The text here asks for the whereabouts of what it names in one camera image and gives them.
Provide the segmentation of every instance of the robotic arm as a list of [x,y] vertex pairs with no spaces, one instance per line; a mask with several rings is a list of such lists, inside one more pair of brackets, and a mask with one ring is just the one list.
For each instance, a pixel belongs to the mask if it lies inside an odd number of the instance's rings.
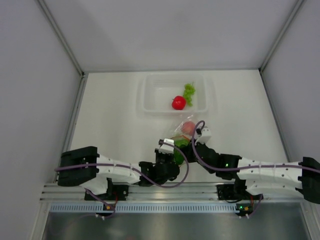
[[[216,153],[206,146],[211,137],[210,130],[204,127],[197,129],[196,133],[195,151],[191,143],[180,148],[188,162],[198,163],[209,174],[216,174],[224,180],[234,180],[234,183],[217,186],[219,200],[257,200],[261,194],[280,194],[320,204],[320,174],[301,168],[320,170],[320,163],[313,158],[304,157],[303,162],[283,163],[281,167],[270,166],[269,162]],[[130,164],[113,160],[98,154],[98,149],[93,146],[64,152],[57,169],[58,185],[82,186],[102,200],[114,200],[113,193],[119,200],[125,200],[128,185],[113,185],[112,180],[148,187],[153,184],[144,176],[158,185],[177,178],[180,168],[174,161],[174,148],[167,144],[174,145],[174,141],[166,138],[159,142],[155,149],[155,163],[141,161]],[[93,199],[86,194],[85,200]]]

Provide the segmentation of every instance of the gray wall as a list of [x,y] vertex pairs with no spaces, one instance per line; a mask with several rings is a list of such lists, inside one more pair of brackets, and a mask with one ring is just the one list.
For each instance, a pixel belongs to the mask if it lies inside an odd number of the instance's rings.
[[264,72],[292,161],[320,161],[320,1],[307,0]]
[[0,1],[0,238],[27,239],[79,85],[34,0]]
[[296,0],[45,0],[85,71],[257,69]]

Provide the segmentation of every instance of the metal frame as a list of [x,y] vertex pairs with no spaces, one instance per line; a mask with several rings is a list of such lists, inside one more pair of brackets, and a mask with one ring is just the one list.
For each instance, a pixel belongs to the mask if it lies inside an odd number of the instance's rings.
[[[72,49],[70,48],[67,40],[65,39],[62,31],[60,30],[54,16],[50,12],[45,0],[35,0],[42,13],[48,20],[50,26],[54,30],[54,33],[58,37],[59,41],[62,44],[65,52],[69,56],[70,60],[72,61],[74,67],[76,68],[77,72],[82,76],[81,81],[79,83],[78,92],[74,101],[74,105],[72,108],[72,112],[68,122],[68,128],[66,131],[64,143],[63,143],[63,152],[70,149],[73,134],[75,131],[75,126],[77,124],[77,118],[79,115],[79,110],[81,107],[81,102],[83,99],[83,95],[85,92],[85,87],[88,79],[88,73],[93,73],[92,71],[84,73],[82,71],[81,66],[79,65],[78,60],[76,59]],[[303,4],[306,0],[297,0],[288,15],[284,25],[282,26],[280,32],[278,33],[276,39],[274,40],[270,50],[268,51],[261,67],[259,68],[261,78],[268,96],[269,103],[271,105],[272,113],[275,118],[278,131],[281,137],[282,144],[285,149],[285,153],[287,158],[290,160],[290,155],[288,153],[288,147],[285,139],[282,136],[281,126],[279,124],[277,115],[274,111],[274,104],[270,99],[270,95],[268,94],[268,88],[263,79],[263,72],[268,65],[269,61],[271,60],[274,52],[279,46],[279,43],[286,35],[289,27],[291,26],[293,20],[299,13],[300,9],[302,8]],[[175,203],[184,203],[184,204],[192,204],[193,206],[200,206],[200,205],[216,205],[222,204],[218,200],[217,193],[214,191],[217,184],[228,184],[227,182],[220,182],[220,183],[184,183],[179,188],[175,189],[165,189],[165,188],[158,188],[158,187],[148,187],[148,188],[141,188],[135,185],[131,185],[129,187],[130,194],[128,196],[127,202],[136,205],[146,205],[146,204],[175,204]],[[300,202],[301,210],[303,212],[303,216],[305,219],[306,226],[309,230],[311,238],[313,240],[320,239],[320,217],[317,211],[317,208],[314,204],[309,202],[302,201],[301,199],[297,198],[283,198],[279,196],[265,196],[264,201],[268,202]],[[72,204],[73,206],[83,205],[84,204],[84,190],[81,187],[71,187],[71,188],[64,188],[59,187],[55,183],[49,183],[44,186],[40,202],[39,202],[39,209],[38,214],[36,217],[36,221],[34,223],[32,233],[29,237],[30,240],[39,240],[42,239],[48,214],[53,209],[52,206],[56,206],[56,204]],[[85,205],[92,205],[92,202],[86,202]]]

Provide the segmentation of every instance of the white table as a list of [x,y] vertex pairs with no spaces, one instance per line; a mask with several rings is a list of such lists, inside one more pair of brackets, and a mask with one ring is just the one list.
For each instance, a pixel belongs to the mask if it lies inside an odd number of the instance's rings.
[[[265,162],[287,162],[258,70],[189,71],[209,82],[209,110],[198,115],[211,129],[208,147]],[[141,112],[139,91],[150,72],[90,73],[71,149],[98,147],[106,157],[155,162],[155,147],[175,117]],[[186,165],[180,168],[179,181]],[[186,182],[220,182],[192,163]]]

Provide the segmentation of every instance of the plastic bag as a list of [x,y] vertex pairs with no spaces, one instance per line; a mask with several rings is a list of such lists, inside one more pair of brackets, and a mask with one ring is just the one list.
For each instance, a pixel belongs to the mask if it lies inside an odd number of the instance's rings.
[[[179,119],[175,120],[171,127],[167,129],[164,137],[173,139],[174,145],[180,149],[186,147],[191,140],[197,122],[198,120],[193,114],[181,115]],[[174,150],[173,156],[174,161],[178,165],[183,164],[185,159],[177,150]]]

